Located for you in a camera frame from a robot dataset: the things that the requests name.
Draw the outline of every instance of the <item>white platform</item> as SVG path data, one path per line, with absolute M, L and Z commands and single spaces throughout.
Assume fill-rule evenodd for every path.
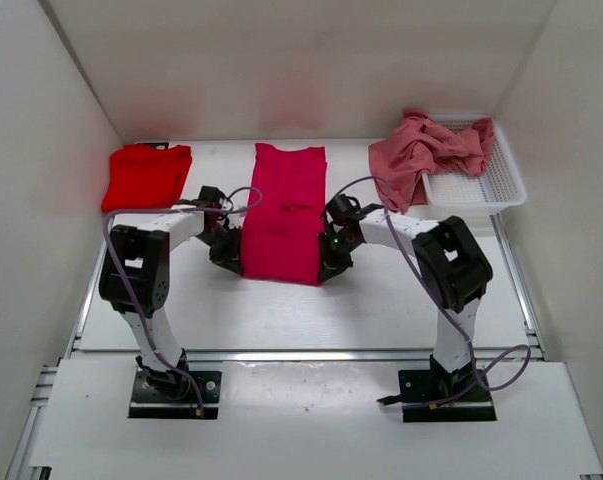
M 375 399 L 391 363 L 224 364 L 216 421 L 126 418 L 131 357 L 66 360 L 32 466 L 50 480 L 543 479 L 602 473 L 567 369 L 533 363 L 494 394 L 498 420 L 403 424 Z M 491 372 L 491 384 L 518 368 Z
M 284 149 L 326 146 L 327 196 L 346 183 L 369 175 L 367 147 L 373 140 L 274 141 Z M 191 145 L 193 164 L 183 196 L 196 197 L 201 185 L 229 193 L 249 185 L 254 141 L 181 142 Z M 353 187 L 362 204 L 379 202 L 372 182 Z M 427 207 L 409 214 L 427 218 Z M 138 224 L 150 216 L 122 216 Z M 475 221 L 478 234 L 487 221 Z M 526 343 L 524 318 L 496 238 L 479 243 L 494 269 L 479 310 L 475 345 L 502 348 Z M 207 247 L 196 239 L 171 257 L 167 312 L 186 349 L 429 349 L 436 337 L 436 310 L 402 263 L 400 254 L 364 245 L 354 252 L 355 268 L 320 288 L 240 279 L 208 261 Z M 136 350 L 128 325 L 96 294 L 80 349 Z

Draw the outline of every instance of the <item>red cloth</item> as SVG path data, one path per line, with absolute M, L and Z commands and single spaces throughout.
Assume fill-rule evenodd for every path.
M 190 147 L 184 145 L 125 145 L 110 156 L 110 185 L 101 211 L 171 207 L 181 196 L 191 164 Z
M 252 186 L 263 193 L 241 233 L 244 276 L 319 285 L 320 216 L 325 207 L 325 149 L 294 152 L 256 144 Z M 249 204 L 258 194 L 250 193 Z
M 457 171 L 482 175 L 493 146 L 494 122 L 489 117 L 454 133 L 426 113 L 406 108 L 401 125 L 387 139 L 370 145 L 370 172 L 390 182 L 390 210 L 405 213 L 410 205 L 428 203 L 421 175 Z M 375 183 L 385 201 L 387 186 Z

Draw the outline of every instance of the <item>wire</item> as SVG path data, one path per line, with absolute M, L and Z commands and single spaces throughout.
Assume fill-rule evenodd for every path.
M 432 292 L 430 287 L 428 287 L 428 285 L 425 283 L 425 281 L 423 280 L 423 277 L 419 273 L 418 268 L 416 267 L 416 265 L 410 258 L 410 254 L 408 253 L 405 246 L 403 245 L 403 242 L 401 241 L 399 234 L 397 233 L 397 231 L 394 228 L 394 224 L 392 223 L 392 220 L 390 219 L 390 211 L 388 209 L 388 200 L 387 200 L 388 198 L 390 198 L 391 193 L 392 193 L 390 182 L 388 182 L 383 177 L 378 177 L 376 175 L 368 175 L 366 177 L 361 177 L 357 180 L 354 180 L 354 181 L 348 183 L 345 187 L 343 187 L 336 194 L 334 194 L 334 196 L 332 198 L 337 197 L 338 195 L 343 193 L 345 190 L 347 190 L 351 186 L 356 185 L 357 183 L 360 183 L 360 182 L 363 182 L 366 180 L 375 180 L 375 181 L 382 182 L 385 184 L 386 190 L 387 190 L 387 195 L 386 195 L 387 198 L 383 202 L 383 212 L 385 214 L 385 219 L 388 224 L 388 229 L 390 230 L 390 233 L 392 234 L 392 238 L 396 242 L 397 247 L 399 248 L 399 251 L 403 255 L 403 258 L 407 262 L 408 266 L 410 267 L 410 270 L 412 270 L 412 273 L 414 274 L 414 276 L 417 278 L 417 280 L 419 281 L 419 283 L 421 284 L 421 286 L 423 287 L 425 292 L 430 297 L 430 300 L 432 300 L 434 305 L 439 309 L 439 311 L 445 317 L 445 319 L 448 322 L 450 322 L 450 324 L 455 328 L 455 330 L 457 332 L 459 332 L 461 337 L 463 337 L 463 340 L 465 341 L 466 345 L 468 346 L 468 351 L 470 352 L 470 364 L 472 365 L 472 373 L 474 374 L 474 381 L 472 383 L 470 383 L 468 386 L 466 386 L 466 388 L 461 390 L 461 392 L 457 393 L 456 395 L 453 395 L 453 396 L 450 396 L 447 398 L 442 398 L 439 400 L 429 401 L 429 402 L 415 403 L 415 404 L 404 406 L 403 408 L 404 409 L 426 408 L 426 407 L 430 407 L 431 405 L 440 405 L 440 404 L 444 404 L 444 403 L 453 402 L 453 401 L 456 401 L 459 398 L 461 398 L 463 395 L 468 393 L 470 390 L 472 390 L 477 385 L 487 392 L 496 392 L 498 390 L 503 390 L 504 388 L 507 388 L 510 385 L 512 385 L 514 382 L 516 382 L 519 379 L 519 377 L 523 374 L 525 369 L 528 367 L 528 364 L 530 363 L 530 358 L 532 356 L 532 349 L 530 348 L 529 345 L 526 345 L 523 343 L 510 347 L 510 348 L 504 350 L 494 360 L 492 360 L 483 369 L 483 372 L 479 372 L 479 369 L 477 368 L 477 357 L 476 357 L 476 353 L 474 350 L 474 345 L 472 345 L 472 339 L 465 332 L 465 330 L 463 330 L 463 327 L 461 327 L 461 325 L 459 325 L 459 323 L 454 318 L 452 318 L 452 315 L 450 315 L 450 313 L 437 300 L 436 296 L 434 295 L 434 292 Z M 523 360 L 523 364 L 521 365 L 521 368 L 517 371 L 517 373 L 515 373 L 512 376 L 512 378 L 510 378 L 508 381 L 502 383 L 501 385 L 498 385 L 496 387 L 490 387 L 489 385 L 487 385 L 484 382 L 483 377 L 485 377 L 485 375 L 487 375 L 487 373 L 490 370 L 492 370 L 495 367 L 495 365 L 497 365 L 499 362 L 501 362 L 505 357 L 507 357 L 508 355 L 510 355 L 513 352 L 516 352 L 517 350 L 525 350 L 525 352 L 526 352 L 525 359 Z
M 201 410 L 202 417 L 204 416 L 204 414 L 203 414 L 203 397 L 201 396 L 201 390 L 199 389 L 199 386 L 197 385 L 197 382 L 192 377 L 192 375 L 190 375 L 185 370 L 180 369 L 176 365 L 170 364 L 170 362 L 168 360 L 166 360 L 166 358 L 161 354 L 161 352 L 159 352 L 159 349 L 157 348 L 157 345 L 154 342 L 154 338 L 152 338 L 152 333 L 150 332 L 150 328 L 148 327 L 148 320 L 147 320 L 145 314 L 143 313 L 143 308 L 141 307 L 141 303 L 139 302 L 139 299 L 137 298 L 137 295 L 134 292 L 134 289 L 132 288 L 132 284 L 130 283 L 130 278 L 126 274 L 125 268 L 123 267 L 123 264 L 122 264 L 121 260 L 119 259 L 119 256 L 117 255 L 117 252 L 114 248 L 114 244 L 112 243 L 112 239 L 110 238 L 110 228 L 112 226 L 112 222 L 114 221 L 114 217 L 116 217 L 117 215 L 121 215 L 121 214 L 152 213 L 152 214 L 160 214 L 160 215 L 166 214 L 167 215 L 167 214 L 172 214 L 172 213 L 195 213 L 195 212 L 237 214 L 237 213 L 245 213 L 248 210 L 253 209 L 257 205 L 259 205 L 261 203 L 261 201 L 263 200 L 263 193 L 261 193 L 261 190 L 259 190 L 256 187 L 241 187 L 241 188 L 235 190 L 232 193 L 232 195 L 240 190 L 250 190 L 250 191 L 257 192 L 259 194 L 259 198 L 255 202 L 253 202 L 251 205 L 248 205 L 247 207 L 239 208 L 236 210 L 235 209 L 228 210 L 228 209 L 222 209 L 222 208 L 209 208 L 209 207 L 188 207 L 188 208 L 179 208 L 179 209 L 165 208 L 165 209 L 152 209 L 152 210 L 132 208 L 132 209 L 114 210 L 114 211 L 108 213 L 105 216 L 105 218 L 103 219 L 103 238 L 105 239 L 106 248 L 108 249 L 108 252 L 110 253 L 110 256 L 112 257 L 112 262 L 114 263 L 114 268 L 117 270 L 117 273 L 119 274 L 119 276 L 121 277 L 121 281 L 123 282 L 123 286 L 125 287 L 126 292 L 130 296 L 130 300 L 132 301 L 134 311 L 139 316 L 139 320 L 141 321 L 141 327 L 143 328 L 143 334 L 145 335 L 145 338 L 148 341 L 148 345 L 150 346 L 150 349 L 152 350 L 152 353 L 154 354 L 156 359 L 162 365 L 164 365 L 166 368 L 170 369 L 171 371 L 181 375 L 190 383 L 190 385 L 192 386 L 192 390 L 194 390 L 194 393 L 197 397 L 197 403 L 198 403 L 199 409 Z

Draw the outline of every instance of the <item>black mounting plate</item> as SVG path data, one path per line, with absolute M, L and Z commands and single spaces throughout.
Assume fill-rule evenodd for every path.
M 128 418 L 175 418 L 185 420 L 216 420 L 219 415 L 221 372 L 190 371 L 203 397 L 203 418 L 197 414 L 197 400 L 193 394 L 182 400 L 170 400 L 146 382 L 146 374 L 137 370 L 132 386 Z
M 441 394 L 432 385 L 430 370 L 399 371 L 404 423 L 496 421 L 492 396 L 479 386 L 475 386 L 453 405 L 442 405 L 435 409 L 406 409 L 406 404 L 431 402 L 441 398 Z

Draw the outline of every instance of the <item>white tray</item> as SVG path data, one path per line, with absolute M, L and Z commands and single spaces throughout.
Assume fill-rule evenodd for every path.
M 459 132 L 484 115 L 433 116 L 437 123 Z M 496 215 L 522 205 L 527 193 L 505 135 L 495 124 L 494 152 L 486 172 L 473 177 L 462 172 L 423 175 L 423 185 L 436 215 L 475 217 Z

